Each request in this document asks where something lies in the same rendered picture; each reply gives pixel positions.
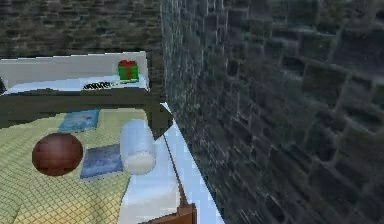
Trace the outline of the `white cylinder pillow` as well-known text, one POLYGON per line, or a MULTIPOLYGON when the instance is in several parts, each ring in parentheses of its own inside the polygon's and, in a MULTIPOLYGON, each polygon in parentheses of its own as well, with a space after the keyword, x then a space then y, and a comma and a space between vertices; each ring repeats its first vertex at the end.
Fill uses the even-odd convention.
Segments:
POLYGON ((155 140, 145 120, 132 119, 123 125, 120 156, 124 169, 132 175, 144 175, 154 168, 155 140))

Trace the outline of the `green gift box red ribbon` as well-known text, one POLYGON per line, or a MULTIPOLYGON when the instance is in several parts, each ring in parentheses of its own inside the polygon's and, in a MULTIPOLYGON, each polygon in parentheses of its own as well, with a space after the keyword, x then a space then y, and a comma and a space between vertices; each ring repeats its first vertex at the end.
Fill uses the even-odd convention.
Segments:
POLYGON ((138 65, 135 61, 121 60, 118 63, 118 74, 121 80, 138 80, 138 65))

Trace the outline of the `black remote control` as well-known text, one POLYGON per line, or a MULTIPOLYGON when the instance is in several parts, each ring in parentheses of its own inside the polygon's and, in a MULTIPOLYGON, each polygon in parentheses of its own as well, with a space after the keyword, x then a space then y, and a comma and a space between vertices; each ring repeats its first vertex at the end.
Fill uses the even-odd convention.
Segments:
POLYGON ((88 83, 82 87, 83 90, 99 90, 99 89, 109 89, 112 87, 111 82, 95 82, 88 83))

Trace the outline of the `dark blue book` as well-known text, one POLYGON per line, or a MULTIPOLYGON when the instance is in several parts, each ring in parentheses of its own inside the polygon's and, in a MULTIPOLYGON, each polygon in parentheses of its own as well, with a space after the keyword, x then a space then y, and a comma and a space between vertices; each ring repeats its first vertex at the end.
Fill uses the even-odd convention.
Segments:
POLYGON ((113 144, 86 150, 80 178, 91 180, 123 172, 120 145, 113 144))

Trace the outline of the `light blue book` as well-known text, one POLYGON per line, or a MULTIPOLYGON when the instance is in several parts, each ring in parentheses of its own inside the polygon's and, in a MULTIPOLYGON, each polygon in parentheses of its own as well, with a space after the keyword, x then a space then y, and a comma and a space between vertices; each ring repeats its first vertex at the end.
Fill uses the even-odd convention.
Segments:
POLYGON ((59 125, 58 131, 76 133, 95 129, 98 124, 99 113, 99 109, 67 113, 59 125))

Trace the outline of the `white shelf unit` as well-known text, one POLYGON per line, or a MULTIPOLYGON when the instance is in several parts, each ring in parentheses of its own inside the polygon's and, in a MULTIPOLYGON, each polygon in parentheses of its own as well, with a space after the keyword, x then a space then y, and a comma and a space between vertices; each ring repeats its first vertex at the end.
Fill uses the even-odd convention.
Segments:
POLYGON ((96 82, 118 82, 118 63, 135 61, 139 81, 119 84, 116 88, 138 87, 149 90, 145 51, 37 58, 0 59, 0 78, 6 94, 38 89, 80 91, 96 82))

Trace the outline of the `brown ball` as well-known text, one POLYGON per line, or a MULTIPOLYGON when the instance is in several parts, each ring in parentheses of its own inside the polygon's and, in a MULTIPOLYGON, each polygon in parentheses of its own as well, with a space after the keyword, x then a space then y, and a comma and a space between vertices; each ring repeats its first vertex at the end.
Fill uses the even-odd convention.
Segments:
POLYGON ((36 170, 53 177, 74 171, 82 158, 82 143, 69 133, 48 134, 32 150, 32 164, 36 170))

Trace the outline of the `bed with yellow quilt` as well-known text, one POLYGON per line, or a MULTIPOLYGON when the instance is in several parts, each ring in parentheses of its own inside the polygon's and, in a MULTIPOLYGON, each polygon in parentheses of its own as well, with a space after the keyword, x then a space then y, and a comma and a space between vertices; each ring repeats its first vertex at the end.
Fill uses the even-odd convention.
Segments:
POLYGON ((31 90, 0 96, 0 224, 224 224, 169 109, 142 88, 31 90), (95 129, 69 133, 83 146, 79 166, 47 176, 32 150, 70 112, 99 109, 95 129), (156 164, 144 175, 82 180, 87 149, 119 144, 122 127, 145 120, 156 164))

